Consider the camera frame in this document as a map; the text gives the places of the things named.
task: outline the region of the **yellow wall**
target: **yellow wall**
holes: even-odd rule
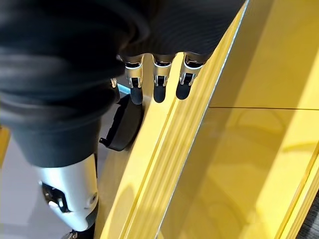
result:
[[[296,237],[307,210],[298,224],[292,215],[318,171],[317,9],[319,1],[250,2],[161,227],[165,239]]]

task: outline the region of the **black mechanical component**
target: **black mechanical component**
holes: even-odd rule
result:
[[[135,105],[129,95],[118,102],[120,107],[114,116],[112,127],[106,138],[100,138],[100,143],[115,151],[128,147],[139,132],[143,120],[142,105]]]
[[[41,185],[42,185],[42,193],[47,204],[49,205],[54,204],[54,206],[58,207],[63,213],[71,212],[68,209],[65,195],[62,191],[56,188],[53,188],[45,183],[41,183]]]

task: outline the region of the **black fingertip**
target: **black fingertip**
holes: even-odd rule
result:
[[[181,85],[180,82],[177,85],[176,97],[180,100],[185,100],[190,92],[190,86],[188,84]]]
[[[142,88],[131,88],[131,99],[135,105],[141,105],[143,102],[143,90]]]
[[[155,86],[154,85],[154,100],[157,103],[162,103],[166,95],[166,86]]]

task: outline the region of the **robotic hand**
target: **robotic hand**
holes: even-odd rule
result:
[[[119,101],[116,77],[126,71],[141,105],[143,54],[153,54],[160,103],[184,52],[176,96],[187,98],[243,3],[1,0],[0,122],[38,173],[49,207],[75,232],[92,230],[97,216],[95,153],[101,116]]]

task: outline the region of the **dark gray fabric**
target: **dark gray fabric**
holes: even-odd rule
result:
[[[297,239],[319,239],[319,192],[300,228]]]

